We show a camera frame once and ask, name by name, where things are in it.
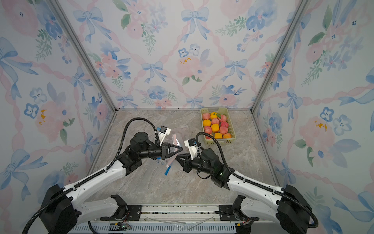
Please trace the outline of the green plastic basket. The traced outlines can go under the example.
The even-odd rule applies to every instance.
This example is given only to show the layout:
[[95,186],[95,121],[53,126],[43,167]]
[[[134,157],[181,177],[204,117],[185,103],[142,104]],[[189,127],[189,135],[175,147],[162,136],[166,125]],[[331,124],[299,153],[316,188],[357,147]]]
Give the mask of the green plastic basket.
[[220,144],[230,144],[236,139],[227,108],[202,108],[200,112],[202,130],[209,134],[205,136],[206,144],[213,144],[213,139]]

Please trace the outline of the pink zipper clear bag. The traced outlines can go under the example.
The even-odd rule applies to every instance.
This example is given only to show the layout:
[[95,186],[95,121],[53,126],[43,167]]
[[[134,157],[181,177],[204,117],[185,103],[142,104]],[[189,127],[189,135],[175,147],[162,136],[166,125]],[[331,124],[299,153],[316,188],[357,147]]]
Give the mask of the pink zipper clear bag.
[[178,155],[190,156],[188,146],[185,145],[185,140],[186,140],[185,137],[181,135],[180,133],[175,133],[171,135],[172,144],[180,147],[180,149],[174,148],[174,147],[172,148],[174,152],[180,150],[180,152],[176,153],[174,156],[171,157],[172,159],[176,158]]

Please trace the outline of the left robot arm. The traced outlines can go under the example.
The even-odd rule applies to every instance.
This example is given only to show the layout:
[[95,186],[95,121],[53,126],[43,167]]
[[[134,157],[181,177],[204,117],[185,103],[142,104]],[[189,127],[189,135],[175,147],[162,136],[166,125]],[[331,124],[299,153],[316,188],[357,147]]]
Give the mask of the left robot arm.
[[182,150],[181,146],[170,143],[153,143],[148,134],[139,132],[109,168],[102,168],[65,187],[54,185],[49,188],[42,202],[43,211],[38,217],[50,234],[67,234],[76,225],[96,218],[123,220],[130,211],[121,196],[111,195],[94,202],[87,202],[87,199],[110,183],[135,171],[141,166],[142,159],[166,160]]

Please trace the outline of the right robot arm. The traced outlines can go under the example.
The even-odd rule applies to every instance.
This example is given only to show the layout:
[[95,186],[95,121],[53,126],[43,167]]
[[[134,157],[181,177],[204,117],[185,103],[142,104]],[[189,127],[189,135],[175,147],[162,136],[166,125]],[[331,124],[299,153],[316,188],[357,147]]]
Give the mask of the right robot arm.
[[185,172],[196,170],[206,173],[216,186],[237,192],[239,195],[232,212],[239,220],[269,220],[290,234],[305,234],[308,229],[319,225],[311,206],[295,187],[287,185],[281,188],[252,180],[220,162],[210,148],[197,156],[180,154],[176,161]]

